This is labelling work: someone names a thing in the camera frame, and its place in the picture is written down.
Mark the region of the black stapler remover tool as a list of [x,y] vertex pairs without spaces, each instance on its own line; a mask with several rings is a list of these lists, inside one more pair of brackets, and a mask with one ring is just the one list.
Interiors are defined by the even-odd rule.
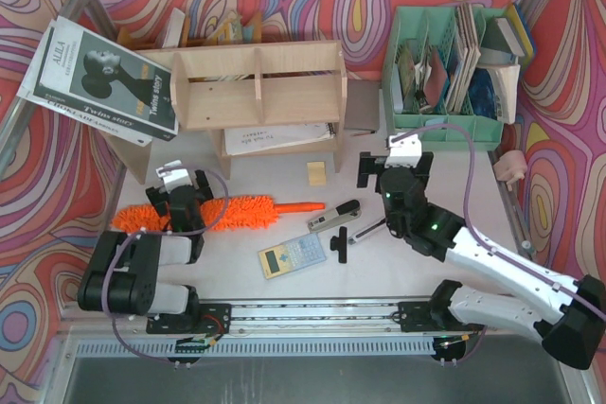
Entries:
[[385,225],[386,225],[385,218],[381,218],[379,220],[375,220],[375,221],[371,222],[364,228],[356,231],[354,234],[349,236],[348,245],[354,245],[354,244],[357,244],[357,243],[363,241],[365,238],[377,233]]

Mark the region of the green desk organizer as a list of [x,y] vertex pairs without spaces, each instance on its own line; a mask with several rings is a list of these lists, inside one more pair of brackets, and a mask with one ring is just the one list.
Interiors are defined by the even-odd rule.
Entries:
[[504,123],[475,114],[468,92],[487,21],[502,13],[470,5],[396,8],[382,75],[388,133],[448,123],[476,150],[497,148]]

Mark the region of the blue and yellow book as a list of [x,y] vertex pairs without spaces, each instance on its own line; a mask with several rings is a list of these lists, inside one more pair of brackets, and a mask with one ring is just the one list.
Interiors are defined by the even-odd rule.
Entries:
[[480,51],[481,61],[490,64],[528,66],[534,59],[535,44],[516,4],[509,4],[500,15],[486,17]]

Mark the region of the aluminium front rail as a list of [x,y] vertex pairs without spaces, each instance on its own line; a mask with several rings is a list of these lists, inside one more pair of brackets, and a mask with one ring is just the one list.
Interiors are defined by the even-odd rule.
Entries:
[[[394,337],[401,333],[409,337],[428,338],[430,333],[404,333],[390,315],[398,302],[429,299],[287,299],[287,300],[201,300],[193,290],[193,299],[187,307],[200,303],[227,303],[233,306],[230,331],[225,339],[254,343],[321,342],[330,338]],[[85,311],[78,303],[67,307],[59,331],[67,334],[78,330],[87,334],[110,333],[116,326],[119,334],[129,342],[150,339],[176,339],[175,335],[150,335],[146,324],[152,316],[112,314]]]

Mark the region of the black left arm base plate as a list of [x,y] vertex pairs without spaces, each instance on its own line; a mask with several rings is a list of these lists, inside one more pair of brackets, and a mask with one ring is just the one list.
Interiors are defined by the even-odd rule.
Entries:
[[175,335],[167,360],[190,368],[230,331],[233,306],[227,303],[200,303],[181,314],[158,314],[148,319],[146,333]]

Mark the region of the black plastic clip piece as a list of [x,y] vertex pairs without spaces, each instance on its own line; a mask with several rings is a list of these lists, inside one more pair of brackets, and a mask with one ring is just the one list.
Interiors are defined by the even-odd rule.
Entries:
[[330,239],[330,249],[337,253],[340,264],[348,263],[348,229],[340,226],[338,234]]

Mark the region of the grey notebook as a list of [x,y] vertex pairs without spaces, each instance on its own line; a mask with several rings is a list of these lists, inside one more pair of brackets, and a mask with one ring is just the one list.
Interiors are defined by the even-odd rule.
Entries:
[[376,131],[379,118],[380,83],[370,80],[348,80],[346,130]]

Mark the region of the yellow sticky note pad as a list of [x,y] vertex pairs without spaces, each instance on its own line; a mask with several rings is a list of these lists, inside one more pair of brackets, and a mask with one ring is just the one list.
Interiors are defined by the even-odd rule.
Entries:
[[326,164],[324,162],[308,162],[307,171],[310,186],[324,186],[327,184]]

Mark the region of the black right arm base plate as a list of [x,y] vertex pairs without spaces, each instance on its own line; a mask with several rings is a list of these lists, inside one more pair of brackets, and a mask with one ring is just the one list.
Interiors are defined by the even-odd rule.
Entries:
[[468,360],[484,340],[484,325],[462,323],[445,303],[432,300],[402,301],[390,315],[401,332],[430,333],[433,337],[432,358],[442,367],[456,367]]

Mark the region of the wooden bookshelf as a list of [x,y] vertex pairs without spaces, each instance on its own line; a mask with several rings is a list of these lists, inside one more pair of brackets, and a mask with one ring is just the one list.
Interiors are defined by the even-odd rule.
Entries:
[[234,128],[329,123],[332,138],[275,152],[330,152],[334,166],[341,166],[348,76],[338,41],[177,50],[171,58],[170,96],[183,130],[208,133],[225,177],[233,159],[225,132]]

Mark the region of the white paper booklet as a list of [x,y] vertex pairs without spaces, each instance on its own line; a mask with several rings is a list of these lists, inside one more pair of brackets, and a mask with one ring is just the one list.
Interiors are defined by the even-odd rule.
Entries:
[[223,132],[222,152],[237,156],[317,143],[334,136],[335,130],[330,123],[233,128]]

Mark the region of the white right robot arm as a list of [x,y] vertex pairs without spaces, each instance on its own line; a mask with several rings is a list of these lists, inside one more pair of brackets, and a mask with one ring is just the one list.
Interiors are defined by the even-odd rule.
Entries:
[[588,369],[605,334],[605,285],[590,274],[575,278],[549,270],[490,240],[468,220],[427,200],[433,162],[423,152],[410,166],[361,153],[357,185],[370,176],[383,200],[386,228],[413,251],[465,268],[504,290],[484,294],[459,282],[443,281],[432,294],[437,325],[458,322],[513,331],[539,343],[553,359]]

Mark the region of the orange microfiber duster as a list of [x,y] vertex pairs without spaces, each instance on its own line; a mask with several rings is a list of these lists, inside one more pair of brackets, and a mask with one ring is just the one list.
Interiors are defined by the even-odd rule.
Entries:
[[[323,202],[277,203],[266,195],[238,196],[230,199],[226,212],[212,230],[269,228],[281,215],[315,212],[324,210],[325,207]],[[131,205],[120,209],[114,216],[111,226],[126,233],[133,233],[142,227],[153,231],[173,228],[170,216],[158,215],[150,204]]]

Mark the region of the large black-cover book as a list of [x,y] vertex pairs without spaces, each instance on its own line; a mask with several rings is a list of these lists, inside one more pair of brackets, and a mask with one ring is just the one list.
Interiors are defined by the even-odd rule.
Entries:
[[50,22],[18,96],[139,147],[172,140],[171,72],[62,16]]

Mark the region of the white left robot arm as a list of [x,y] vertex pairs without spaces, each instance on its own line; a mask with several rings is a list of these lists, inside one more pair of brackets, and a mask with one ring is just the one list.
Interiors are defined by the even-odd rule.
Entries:
[[161,283],[158,272],[162,266],[195,263],[204,246],[207,222],[194,210],[213,193],[203,171],[194,175],[191,179],[185,169],[160,170],[163,185],[146,189],[151,212],[168,217],[158,227],[145,220],[147,232],[133,239],[122,230],[100,235],[78,289],[80,309],[139,316],[187,313],[193,289]]

